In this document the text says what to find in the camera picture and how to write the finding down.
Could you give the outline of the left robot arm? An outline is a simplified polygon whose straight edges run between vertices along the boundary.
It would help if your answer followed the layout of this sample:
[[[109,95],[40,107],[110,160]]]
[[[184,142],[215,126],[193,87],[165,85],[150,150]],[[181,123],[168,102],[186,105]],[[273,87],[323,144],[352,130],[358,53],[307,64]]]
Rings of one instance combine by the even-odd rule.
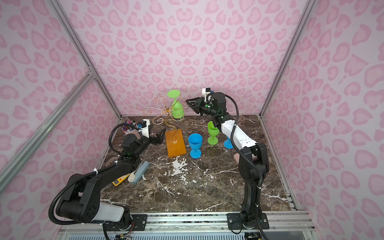
[[[149,123],[141,122],[141,128],[132,124],[126,127],[139,132],[125,135],[122,151],[116,150],[109,138],[110,150],[118,154],[112,164],[94,169],[87,174],[74,174],[67,185],[54,197],[49,206],[48,217],[57,225],[102,224],[110,225],[119,230],[132,230],[133,219],[127,207],[101,202],[101,191],[119,177],[138,170],[141,163],[140,155],[149,145],[162,144],[166,130],[151,135]]]

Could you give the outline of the blue wine glass front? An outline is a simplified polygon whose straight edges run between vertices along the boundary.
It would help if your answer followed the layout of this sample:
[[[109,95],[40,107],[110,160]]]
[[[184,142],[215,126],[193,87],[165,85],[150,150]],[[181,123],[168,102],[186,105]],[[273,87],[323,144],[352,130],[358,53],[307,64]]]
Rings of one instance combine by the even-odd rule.
[[[188,137],[188,142],[191,148],[190,156],[194,159],[200,158],[202,155],[200,148],[203,144],[203,137],[198,133],[194,133]]]

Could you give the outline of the green wine glass back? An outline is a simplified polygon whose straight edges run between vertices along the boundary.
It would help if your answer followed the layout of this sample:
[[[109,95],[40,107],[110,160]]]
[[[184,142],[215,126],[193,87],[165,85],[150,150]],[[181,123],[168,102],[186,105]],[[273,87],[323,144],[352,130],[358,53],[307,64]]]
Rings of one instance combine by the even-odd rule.
[[[172,117],[174,119],[181,119],[185,115],[184,106],[180,100],[181,92],[179,90],[171,90],[167,93],[167,96],[174,100],[172,103]]]

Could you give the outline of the gold wire glass rack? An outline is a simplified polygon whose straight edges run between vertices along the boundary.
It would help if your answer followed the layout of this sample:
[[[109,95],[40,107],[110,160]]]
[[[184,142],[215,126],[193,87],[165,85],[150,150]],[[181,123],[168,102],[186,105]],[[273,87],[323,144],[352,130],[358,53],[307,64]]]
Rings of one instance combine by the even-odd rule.
[[[151,115],[152,110],[161,111],[162,113],[160,115],[153,118],[152,120],[153,124],[161,125],[162,123],[165,123],[170,128],[170,131],[177,130],[177,128],[173,126],[173,122],[181,122],[184,119],[184,117],[181,119],[174,119],[172,117],[172,107],[171,105],[170,106],[167,105],[167,101],[164,96],[157,96],[154,98],[154,101],[159,102],[161,99],[165,104],[165,106],[162,109],[148,106],[143,110],[143,113],[145,115]],[[186,103],[182,103],[182,104],[184,106],[184,109],[188,107]]]

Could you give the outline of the green wine glass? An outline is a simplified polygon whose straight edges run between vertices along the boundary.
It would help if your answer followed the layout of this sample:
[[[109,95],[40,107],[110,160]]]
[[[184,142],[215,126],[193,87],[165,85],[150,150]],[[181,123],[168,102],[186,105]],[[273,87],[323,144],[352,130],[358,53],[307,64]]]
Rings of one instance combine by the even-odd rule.
[[[172,103],[172,117],[174,119],[181,119],[185,115],[184,106],[180,100],[181,92],[179,90],[171,90],[167,93],[167,96],[174,100]]]
[[[208,133],[210,135],[210,137],[208,137],[208,143],[210,145],[216,145],[219,142],[217,135],[220,133],[220,131],[214,126],[213,121],[208,123]]]

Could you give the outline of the blue wine glass back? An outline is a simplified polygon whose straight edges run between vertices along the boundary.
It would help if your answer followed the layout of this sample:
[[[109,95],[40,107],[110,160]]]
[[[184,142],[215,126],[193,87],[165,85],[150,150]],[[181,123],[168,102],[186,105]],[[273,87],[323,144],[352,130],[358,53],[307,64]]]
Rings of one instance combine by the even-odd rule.
[[[231,139],[229,137],[227,137],[227,139],[224,141],[224,146],[226,149],[232,149],[233,148]]]

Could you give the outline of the blue wine glass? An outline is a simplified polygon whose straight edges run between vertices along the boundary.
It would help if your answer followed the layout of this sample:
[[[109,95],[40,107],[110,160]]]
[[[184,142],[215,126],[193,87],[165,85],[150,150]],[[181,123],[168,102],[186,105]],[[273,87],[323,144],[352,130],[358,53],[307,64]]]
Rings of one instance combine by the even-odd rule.
[[[188,142],[191,148],[190,156],[194,159],[200,158],[202,155],[200,148],[203,144],[203,137],[198,133],[194,133],[188,137]]]
[[[232,149],[233,148],[231,139],[229,137],[227,137],[227,139],[224,141],[224,146],[226,149]]]

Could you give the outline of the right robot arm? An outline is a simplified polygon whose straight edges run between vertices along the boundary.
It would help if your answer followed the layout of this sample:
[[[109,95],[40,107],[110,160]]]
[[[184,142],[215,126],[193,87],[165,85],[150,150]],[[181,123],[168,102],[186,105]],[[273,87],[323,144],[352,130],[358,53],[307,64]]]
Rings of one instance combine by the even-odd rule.
[[[209,91],[202,97],[187,99],[186,104],[201,116],[211,116],[214,127],[230,139],[239,154],[239,173],[245,183],[244,200],[240,222],[232,222],[229,228],[256,229],[264,236],[264,230],[270,228],[260,205],[262,186],[270,170],[266,145],[253,140],[239,127],[239,107],[232,97]]]

